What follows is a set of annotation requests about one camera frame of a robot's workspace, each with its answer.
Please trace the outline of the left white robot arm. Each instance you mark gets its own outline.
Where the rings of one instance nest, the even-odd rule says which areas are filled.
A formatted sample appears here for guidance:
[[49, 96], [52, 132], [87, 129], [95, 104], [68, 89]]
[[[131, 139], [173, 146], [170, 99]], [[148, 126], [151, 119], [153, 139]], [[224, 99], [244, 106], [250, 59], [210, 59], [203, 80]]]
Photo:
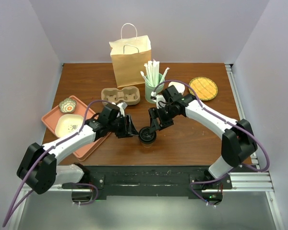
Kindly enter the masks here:
[[53, 185], [74, 183], [79, 188], [89, 185], [89, 171], [80, 164], [60, 166], [59, 163], [81, 147], [98, 141], [108, 133], [118, 138], [129, 138], [139, 133], [130, 115], [114, 104], [106, 105], [102, 112], [84, 122], [78, 130], [53, 142], [31, 144], [17, 170], [22, 179], [37, 194], [43, 194]]

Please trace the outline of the stack of paper cups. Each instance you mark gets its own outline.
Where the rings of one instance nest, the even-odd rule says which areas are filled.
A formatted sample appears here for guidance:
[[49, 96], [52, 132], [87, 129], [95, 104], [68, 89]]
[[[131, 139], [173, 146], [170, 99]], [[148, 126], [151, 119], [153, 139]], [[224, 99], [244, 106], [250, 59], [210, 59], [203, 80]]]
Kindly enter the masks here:
[[168, 87], [170, 86], [174, 86], [176, 88], [176, 90], [181, 94], [183, 95], [184, 92], [185, 92], [185, 85], [182, 84], [182, 83], [179, 83], [179, 82], [175, 82], [175, 81], [171, 81], [169, 84], [168, 84]]

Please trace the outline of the black cup lid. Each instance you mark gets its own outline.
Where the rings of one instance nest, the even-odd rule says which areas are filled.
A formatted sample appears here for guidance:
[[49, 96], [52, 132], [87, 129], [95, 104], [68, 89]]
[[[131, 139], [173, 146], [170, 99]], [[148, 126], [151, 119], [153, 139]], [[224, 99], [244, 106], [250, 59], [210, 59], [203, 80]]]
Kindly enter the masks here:
[[143, 127], [139, 131], [139, 141], [155, 141], [156, 140], [156, 132], [153, 134], [149, 133], [149, 127]]

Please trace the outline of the single brown paper cup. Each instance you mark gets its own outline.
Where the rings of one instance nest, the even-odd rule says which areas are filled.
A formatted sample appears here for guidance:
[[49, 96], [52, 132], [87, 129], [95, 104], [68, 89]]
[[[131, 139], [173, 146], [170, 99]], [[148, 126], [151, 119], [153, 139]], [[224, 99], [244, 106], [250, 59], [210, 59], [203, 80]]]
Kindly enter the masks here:
[[153, 146], [155, 141], [141, 141], [141, 145], [144, 146], [145, 148], [149, 148]]

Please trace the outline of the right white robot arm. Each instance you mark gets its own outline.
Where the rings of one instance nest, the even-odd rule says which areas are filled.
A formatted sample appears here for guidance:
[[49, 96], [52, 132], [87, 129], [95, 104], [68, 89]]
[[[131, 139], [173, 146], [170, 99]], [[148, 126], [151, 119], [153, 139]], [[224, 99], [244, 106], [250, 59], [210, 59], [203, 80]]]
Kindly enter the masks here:
[[160, 94], [151, 92], [150, 98], [156, 103], [155, 108], [149, 109], [151, 133], [173, 125], [173, 118], [182, 115], [204, 125], [221, 139], [221, 155], [204, 176], [204, 183], [209, 188], [216, 188], [222, 176], [238, 167], [258, 149], [247, 120], [228, 118], [190, 93], [183, 96], [174, 86], [170, 86]]

